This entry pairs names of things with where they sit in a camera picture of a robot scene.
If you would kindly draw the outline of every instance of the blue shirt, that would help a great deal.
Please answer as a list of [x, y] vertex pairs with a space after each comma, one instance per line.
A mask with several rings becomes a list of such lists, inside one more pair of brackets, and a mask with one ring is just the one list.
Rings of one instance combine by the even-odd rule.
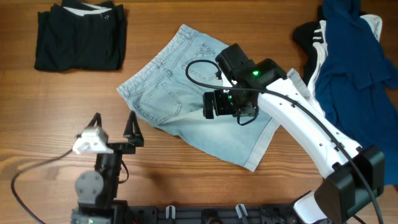
[[385, 87], [398, 87], [398, 71], [384, 57], [368, 23], [358, 16], [360, 0], [324, 0], [328, 56], [315, 85], [326, 119], [386, 158], [386, 185], [398, 184], [398, 112]]

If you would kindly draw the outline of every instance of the blue clothing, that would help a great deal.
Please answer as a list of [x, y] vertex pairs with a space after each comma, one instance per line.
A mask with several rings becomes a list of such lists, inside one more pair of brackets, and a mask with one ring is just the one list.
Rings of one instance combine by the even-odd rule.
[[398, 112], [385, 87], [398, 87], [398, 71], [384, 57], [369, 24], [358, 16], [360, 0], [324, 0], [328, 57], [315, 86], [326, 119], [362, 147], [379, 147], [385, 181], [398, 184]]
[[[206, 119], [203, 94], [213, 89], [198, 86], [185, 76], [185, 68], [191, 61], [214, 61], [225, 48], [226, 44], [182, 25], [167, 46], [119, 86], [118, 92], [130, 109], [150, 125], [180, 136], [212, 156], [254, 171], [279, 123], [263, 111], [254, 122], [245, 126], [238, 125], [232, 116]], [[222, 86], [216, 71], [209, 63], [196, 63], [190, 67], [190, 75], [199, 82]], [[300, 75], [290, 72], [288, 76], [298, 91], [308, 97], [309, 91]]]

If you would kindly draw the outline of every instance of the light blue denim shorts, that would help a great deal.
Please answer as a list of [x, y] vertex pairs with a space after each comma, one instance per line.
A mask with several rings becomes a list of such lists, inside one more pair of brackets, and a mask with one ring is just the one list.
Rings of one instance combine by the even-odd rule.
[[[118, 92], [129, 108], [153, 127], [180, 136], [212, 156], [254, 171], [279, 123], [262, 111], [245, 126], [240, 126], [232, 116], [205, 119], [202, 96], [213, 89], [200, 87], [185, 76], [188, 63], [198, 59], [215, 61], [226, 47], [209, 35], [182, 25], [167, 46], [120, 85]], [[199, 82], [222, 86], [216, 71], [209, 63], [190, 67], [190, 75]], [[298, 74], [297, 77], [301, 89], [306, 89]]]

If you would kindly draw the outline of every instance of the jeans pocket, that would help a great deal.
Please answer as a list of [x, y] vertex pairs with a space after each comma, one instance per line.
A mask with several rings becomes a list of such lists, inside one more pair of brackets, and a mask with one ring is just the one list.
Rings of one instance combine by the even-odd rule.
[[[211, 60], [214, 61], [218, 53], [216, 53], [211, 47], [206, 44], [201, 44], [195, 55], [190, 59], [184, 62], [181, 66], [182, 69], [187, 68], [188, 64], [194, 60]], [[216, 76], [217, 68], [206, 62], [199, 62], [194, 65], [191, 65], [189, 68], [189, 74], [194, 75], [201, 80], [212, 81], [217, 79]]]
[[181, 112], [182, 102], [162, 83], [134, 106], [147, 119], [162, 124]]

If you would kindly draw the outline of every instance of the table surface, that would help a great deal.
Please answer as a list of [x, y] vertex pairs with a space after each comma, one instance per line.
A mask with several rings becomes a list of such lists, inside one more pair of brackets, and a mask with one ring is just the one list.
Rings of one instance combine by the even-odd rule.
[[[0, 223], [32, 223], [11, 194], [18, 169], [67, 151], [96, 112], [110, 141], [123, 140], [129, 108], [116, 88], [138, 72], [187, 24], [226, 44], [239, 43], [255, 62], [269, 57], [282, 68], [303, 72], [305, 54], [292, 41], [294, 28], [316, 18], [317, 1], [128, 2], [127, 51], [119, 72], [34, 70], [37, 12], [50, 0], [0, 4]], [[362, 10], [383, 19], [381, 45], [398, 64], [398, 2], [365, 1]], [[398, 105], [398, 91], [388, 91]], [[118, 197], [130, 205], [185, 206], [289, 203], [322, 178], [307, 153], [280, 127], [255, 172], [199, 151], [180, 138], [139, 120], [145, 147], [124, 156], [130, 179]], [[76, 206], [74, 185], [95, 157], [70, 155], [24, 174], [16, 189], [47, 223], [69, 223]], [[398, 192], [378, 198], [385, 223], [398, 219]], [[368, 205], [359, 216], [376, 223]]]

